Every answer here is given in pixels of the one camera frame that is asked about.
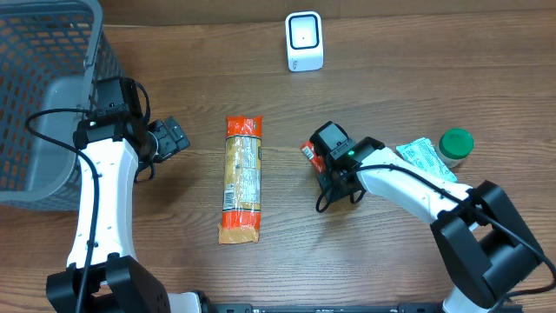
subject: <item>small red packet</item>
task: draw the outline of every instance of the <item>small red packet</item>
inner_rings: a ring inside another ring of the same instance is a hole
[[[300,150],[307,157],[307,159],[309,159],[311,164],[313,164],[314,169],[318,171],[319,174],[326,171],[324,159],[322,158],[322,156],[317,156],[314,153],[313,143],[307,140],[304,144],[301,145]]]

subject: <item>wooden tabletop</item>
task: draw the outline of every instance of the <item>wooden tabletop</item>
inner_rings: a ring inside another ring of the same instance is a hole
[[[139,261],[168,292],[215,302],[365,305],[441,301],[453,284],[427,225],[377,196],[317,214],[300,144],[332,120],[394,148],[469,130],[461,182],[513,199],[556,260],[556,11],[324,21],[322,70],[290,73],[283,23],[107,29],[154,118],[174,116],[191,147],[135,186]],[[225,116],[264,115],[257,244],[218,245]],[[0,310],[50,311],[46,276],[64,270],[75,212],[0,209]],[[550,283],[540,266],[519,288]],[[552,311],[556,293],[517,299]]]

